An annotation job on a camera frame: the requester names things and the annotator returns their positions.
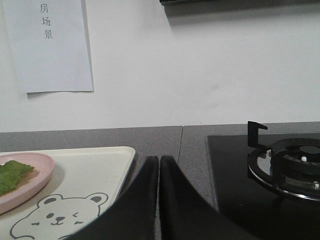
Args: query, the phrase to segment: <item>white paper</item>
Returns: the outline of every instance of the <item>white paper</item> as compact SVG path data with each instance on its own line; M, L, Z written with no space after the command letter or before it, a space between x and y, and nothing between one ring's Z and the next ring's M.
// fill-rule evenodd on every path
M20 92L93 91L81 0L4 0Z

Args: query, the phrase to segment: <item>kitchen counter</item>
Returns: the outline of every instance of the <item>kitchen counter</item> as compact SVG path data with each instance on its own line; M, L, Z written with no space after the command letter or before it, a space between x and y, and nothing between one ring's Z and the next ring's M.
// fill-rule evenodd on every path
M266 123L261 134L320 133L320 122ZM0 152L128 146L136 150L131 182L146 156L171 155L200 195L217 207L207 146L209 135L246 135L246 124L163 126L0 133ZM161 239L159 214L156 239Z

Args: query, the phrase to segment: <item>green food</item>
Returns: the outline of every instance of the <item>green food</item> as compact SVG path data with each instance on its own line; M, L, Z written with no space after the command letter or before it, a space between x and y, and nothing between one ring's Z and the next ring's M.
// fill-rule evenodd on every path
M14 190L23 174L29 173L33 169L33 166L14 160L0 165L0 196Z

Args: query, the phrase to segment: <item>cartoon bear face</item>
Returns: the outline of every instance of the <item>cartoon bear face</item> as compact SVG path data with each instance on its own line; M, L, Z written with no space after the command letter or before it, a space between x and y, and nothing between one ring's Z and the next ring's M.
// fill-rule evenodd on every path
M87 197L63 198L54 194L41 199L37 208L15 223L14 239L62 240L100 215L100 205L108 200L102 192Z

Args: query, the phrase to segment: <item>pink plate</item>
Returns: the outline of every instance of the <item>pink plate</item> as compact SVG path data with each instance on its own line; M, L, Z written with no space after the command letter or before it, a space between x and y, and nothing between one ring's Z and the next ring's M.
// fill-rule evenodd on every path
M0 156L0 165L15 160L34 169L23 176L15 190L0 196L0 214L15 208L37 194L53 174L55 162L42 153L16 153Z

